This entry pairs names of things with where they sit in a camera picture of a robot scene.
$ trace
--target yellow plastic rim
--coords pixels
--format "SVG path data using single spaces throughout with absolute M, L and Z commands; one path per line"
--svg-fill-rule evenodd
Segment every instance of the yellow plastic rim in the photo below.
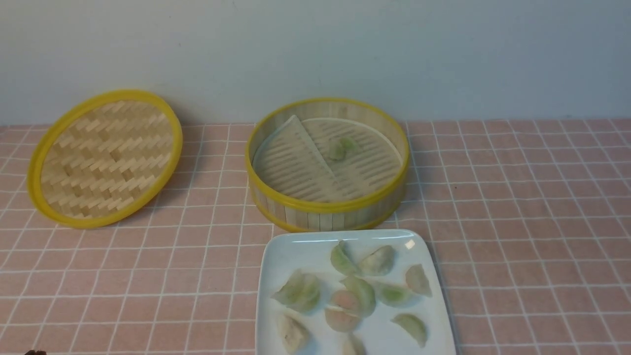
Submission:
M 171 149 L 171 159 L 165 166 L 164 170 L 155 181 L 155 183 L 139 198 L 135 199 L 126 208 L 120 211 L 114 212 L 108 216 L 93 219 L 76 219 L 65 216 L 55 211 L 44 198 L 42 193 L 42 185 L 40 184 L 42 176 L 42 166 L 44 159 L 48 154 L 50 147 L 57 140 L 59 135 L 70 126 L 72 122 L 79 119 L 87 112 L 96 109 L 97 107 L 108 104 L 109 102 L 118 100 L 135 100 L 143 101 L 154 105 L 161 110 L 167 117 L 171 130 L 173 132 L 173 147 Z M 175 116 L 175 113 L 171 107 L 159 96 L 140 90 L 116 90 L 112 92 L 103 93 L 101 95 L 92 97 L 81 104 L 75 106 L 73 109 L 63 115 L 52 127 L 46 132 L 42 140 L 37 144 L 31 162 L 28 166 L 27 174 L 27 188 L 28 195 L 31 201 L 35 205 L 35 208 L 39 210 L 46 217 L 54 220 L 59 224 L 63 224 L 68 227 L 89 229 L 107 226 L 112 223 L 116 223 L 121 219 L 130 216 L 140 208 L 145 206 L 153 197 L 155 197 L 160 190 L 166 185 L 167 181 L 175 171 L 177 162 L 180 159 L 182 152 L 182 126 L 180 121 Z
M 285 105 L 275 110 L 274 112 L 268 114 L 262 121 L 256 124 L 256 126 L 254 127 L 254 131 L 250 135 L 250 138 L 247 140 L 247 145 L 245 146 L 245 169 L 247 170 L 247 175 L 250 181 L 252 181 L 256 185 L 256 187 L 259 188 L 259 190 L 261 190 L 261 192 L 263 192 L 266 196 L 272 198 L 273 200 L 277 201 L 278 203 L 288 206 L 288 207 L 295 208 L 297 210 L 301 210 L 308 213 L 314 213 L 314 214 L 323 214 L 323 213 L 335 214 L 335 213 L 357 210 L 359 208 L 363 208 L 363 207 L 372 205 L 374 203 L 377 203 L 381 201 L 383 198 L 385 198 L 387 195 L 390 195 L 390 193 L 392 193 L 394 189 L 397 188 L 397 186 L 404 183 L 404 180 L 406 179 L 406 176 L 408 173 L 408 166 L 410 164 L 410 147 L 408 145 L 405 146 L 405 154 L 403 156 L 403 165 L 401 166 L 401 169 L 397 173 L 392 183 L 388 184 L 387 186 L 384 186 L 380 190 L 377 190 L 369 195 L 363 196 L 361 198 L 357 198 L 355 200 L 334 202 L 334 203 L 303 201 L 297 198 L 283 195 L 282 193 L 274 190 L 273 188 L 265 184 L 263 180 L 259 178 L 256 172 L 254 172 L 254 168 L 252 167 L 252 162 L 250 161 L 250 150 L 251 150 L 250 144 L 252 143 L 252 139 L 254 135 L 260 129 L 260 127 L 265 124 L 265 122 L 272 119 L 272 117 L 274 117 L 277 113 L 284 111 L 293 106 L 308 104 L 311 102 L 320 102 L 320 101 L 347 102 L 349 104 L 354 104 L 357 106 L 368 108 L 380 114 L 386 120 L 390 121 L 390 123 L 393 124 L 396 127 L 396 129 L 399 131 L 403 140 L 405 141 L 408 140 L 405 132 L 403 131 L 403 129 L 401 128 L 401 126 L 399 125 L 397 121 L 395 121 L 392 117 L 390 117 L 384 111 L 361 101 L 355 101 L 355 100 L 344 99 L 344 98 L 339 98 L 339 97 L 318 97 L 315 99 L 308 99 L 308 100 L 298 101 L 292 104 Z

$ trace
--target pink tile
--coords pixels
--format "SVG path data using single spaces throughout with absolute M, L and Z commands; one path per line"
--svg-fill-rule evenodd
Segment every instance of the pink tile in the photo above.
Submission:
M 461 223 L 464 237 L 469 241 L 497 238 L 489 220 L 463 220 Z
M 255 320 L 256 319 L 256 295 L 234 294 L 232 296 L 232 311 L 230 319 Z
M 254 321 L 230 321 L 227 349 L 254 348 Z
M 542 260 L 571 260 L 570 252 L 562 240 L 536 240 L 534 247 Z
M 13 251 L 4 262 L 3 270 L 33 270 L 41 254 L 41 251 Z
M 92 292 L 96 271 L 67 271 L 59 289 L 60 295 L 83 296 Z
M 43 323 L 48 309 L 52 305 L 51 299 L 46 298 L 24 298 L 18 302 L 11 323 L 28 324 Z
M 28 281 L 27 288 L 24 290 L 24 295 L 53 296 L 57 293 L 63 274 L 64 273 L 62 271 L 34 272 Z M 0 274 L 0 294 L 5 294 L 7 296 L 14 296 L 16 294 L 19 295 L 24 289 L 27 276 L 28 274 L 26 273 L 5 274 L 5 277 Z
M 513 286 L 507 264 L 476 264 L 475 269 L 482 287 Z
M 517 286 L 547 286 L 546 275 L 538 262 L 511 263 L 512 272 Z
M 499 239 L 529 239 L 523 220 L 493 220 L 493 225 Z
M 500 244 L 495 241 L 470 241 L 469 251 L 474 262 L 502 262 Z
M 519 218 L 521 214 L 514 200 L 487 201 L 488 212 L 493 219 Z
M 468 264 L 443 264 L 439 273 L 447 287 L 478 285 L 473 267 Z
M 94 249 L 77 250 L 69 268 L 71 270 L 98 269 L 103 263 L 106 251 Z
M 151 323 L 119 324 L 112 339 L 111 351 L 145 351 L 151 334 Z
M 611 331 L 613 340 L 617 342 L 630 342 L 631 333 L 628 325 L 631 324 L 631 314 L 604 315 L 604 320 Z
M 167 280 L 164 293 L 195 293 L 199 284 L 199 270 L 170 269 L 167 270 Z
M 530 241 L 502 241 L 502 249 L 509 262 L 539 260 Z
M 150 351 L 181 351 L 186 346 L 188 323 L 157 323 L 153 329 Z
M 557 301 L 551 289 L 519 289 L 526 313 L 558 313 Z
M 631 302 L 622 287 L 592 287 L 591 292 L 601 312 L 631 311 Z
M 156 208 L 151 217 L 151 226 L 177 226 L 182 220 L 183 211 L 180 207 Z
M 105 257 L 103 268 L 133 268 L 138 259 L 138 249 L 112 249 Z
M 189 350 L 223 349 L 225 337 L 225 322 L 194 322 L 189 334 Z
M 125 294 L 130 276 L 130 270 L 101 270 L 94 294 Z
M 455 315 L 483 315 L 484 302 L 477 289 L 449 289 L 447 291 L 451 311 Z
M 456 220 L 431 220 L 429 222 L 429 228 L 433 241 L 453 241 L 463 239 L 462 230 Z
M 77 328 L 77 325 L 44 325 L 34 348 L 67 354 L 70 352 Z
M 145 248 L 140 252 L 138 268 L 166 268 L 173 250 L 165 248 Z
M 180 227 L 176 246 L 205 246 L 208 242 L 209 226 Z
M 553 285 L 580 285 L 583 283 L 574 262 L 546 262 L 545 266 Z
M 618 282 L 609 262 L 579 262 L 579 269 L 587 284 L 615 284 Z
M 164 296 L 156 321 L 188 321 L 191 319 L 195 296 Z
M 2 175 L 0 175 L 0 186 L 6 186 Z M 27 225 L 33 213 L 30 210 L 7 210 L 0 217 L 0 226 L 8 229 L 22 229 Z
M 215 188 L 191 189 L 186 200 L 186 205 L 213 206 L 217 199 L 217 192 L 218 190 Z
M 210 229 L 209 245 L 237 245 L 242 226 L 214 225 Z
M 204 267 L 234 267 L 237 261 L 237 247 L 214 246 L 206 250 Z
M 112 324 L 83 324 L 77 333 L 73 352 L 105 352 L 114 334 Z
M 230 295 L 209 294 L 200 295 L 197 298 L 197 305 L 194 320 L 226 320 L 230 309 Z
M 531 316 L 535 340 L 539 343 L 571 342 L 570 334 L 561 316 Z
M 455 328 L 462 344 L 493 344 L 493 335 L 486 317 L 455 316 Z
M 523 316 L 491 317 L 491 323 L 493 324 L 495 338 L 499 344 L 527 344 L 533 342 L 528 323 Z
M 121 311 L 123 297 L 92 297 L 86 310 L 84 322 L 116 322 Z
M 56 298 L 46 318 L 47 323 L 79 323 L 88 304 L 87 297 Z
M 9 325 L 4 329 L 2 339 L 0 339 L 0 352 L 18 353 L 30 349 L 39 333 L 39 325 Z
M 603 322 L 598 315 L 566 315 L 567 323 L 577 342 L 609 342 Z
M 596 311 L 586 287 L 556 287 L 554 291 L 557 294 L 558 302 L 564 312 Z
M 261 268 L 240 267 L 237 268 L 235 279 L 235 292 L 256 291 L 259 288 L 259 275 Z
M 249 280 L 252 276 L 252 273 L 248 270 L 249 268 L 245 268 L 245 272 L 241 274 L 241 282 L 243 287 L 249 287 Z M 209 268 L 203 269 L 201 271 L 201 281 L 199 285 L 199 292 L 231 292 L 232 291 L 232 283 L 234 278 L 235 270 L 232 268 Z M 258 288 L 258 280 L 259 276 L 256 275 L 256 288 Z
M 158 309 L 157 296 L 129 296 L 121 312 L 122 322 L 153 322 Z
M 517 292 L 512 289 L 485 289 L 484 300 L 491 315 L 520 314 L 521 305 Z
M 160 294 L 166 270 L 134 270 L 129 294 Z
M 147 228 L 118 228 L 114 234 L 112 248 L 140 248 Z

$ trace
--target white plate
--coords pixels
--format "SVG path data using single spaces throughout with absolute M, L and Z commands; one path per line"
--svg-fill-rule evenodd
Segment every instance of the white plate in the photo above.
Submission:
M 312 335 L 312 341 L 300 355 L 341 354 L 346 335 L 331 330 L 324 320 L 323 312 L 332 291 L 343 289 L 339 281 L 344 276 L 335 271 L 329 261 L 331 249 L 341 239 L 346 241 L 346 250 L 355 261 L 361 260 L 380 246 L 391 245 L 397 251 L 394 268 L 388 276 L 374 279 L 403 286 L 408 268 L 421 263 L 433 292 L 433 297 L 420 297 L 406 308 L 392 308 L 377 302 L 375 312 L 355 330 L 355 335 L 363 340 L 367 353 L 455 355 L 454 337 L 432 257 L 424 240 L 418 234 L 405 229 L 293 233 L 273 238 L 265 248 L 261 266 L 256 354 L 286 354 L 276 331 L 276 319 L 282 312 L 293 315 Z M 298 268 L 322 280 L 320 304 L 307 315 L 290 311 L 271 299 L 272 294 Z M 391 322 L 399 313 L 412 313 L 425 322 L 429 336 L 423 349 L 401 327 Z

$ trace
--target countertop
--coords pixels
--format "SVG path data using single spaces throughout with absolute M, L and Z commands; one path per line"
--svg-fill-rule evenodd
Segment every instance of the countertop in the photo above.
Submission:
M 631 354 L 631 119 L 402 122 L 407 195 L 461 354 Z M 0 128 L 0 354 L 254 354 L 266 243 L 253 125 L 184 127 L 167 187 L 110 227 L 34 211 L 46 126 Z

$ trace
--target wall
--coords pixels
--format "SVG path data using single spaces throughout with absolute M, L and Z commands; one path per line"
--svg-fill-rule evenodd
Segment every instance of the wall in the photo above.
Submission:
M 116 88 L 199 122 L 325 95 L 400 119 L 631 116 L 631 1 L 0 1 L 0 124 Z

